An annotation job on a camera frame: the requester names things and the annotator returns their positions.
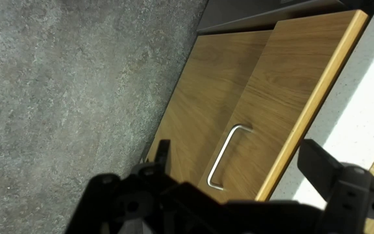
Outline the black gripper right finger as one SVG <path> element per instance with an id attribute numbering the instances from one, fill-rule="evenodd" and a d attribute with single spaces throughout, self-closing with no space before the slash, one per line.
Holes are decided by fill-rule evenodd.
<path id="1" fill-rule="evenodd" d="M 345 167 L 316 141 L 304 140 L 301 143 L 298 168 L 328 203 L 343 199 L 339 180 Z"/>

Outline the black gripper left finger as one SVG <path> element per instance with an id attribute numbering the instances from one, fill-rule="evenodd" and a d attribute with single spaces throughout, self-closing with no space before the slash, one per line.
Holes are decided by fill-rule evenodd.
<path id="1" fill-rule="evenodd" d="M 155 164 L 163 171 L 167 172 L 167 164 L 171 155 L 171 141 L 163 140 L 156 151 Z"/>

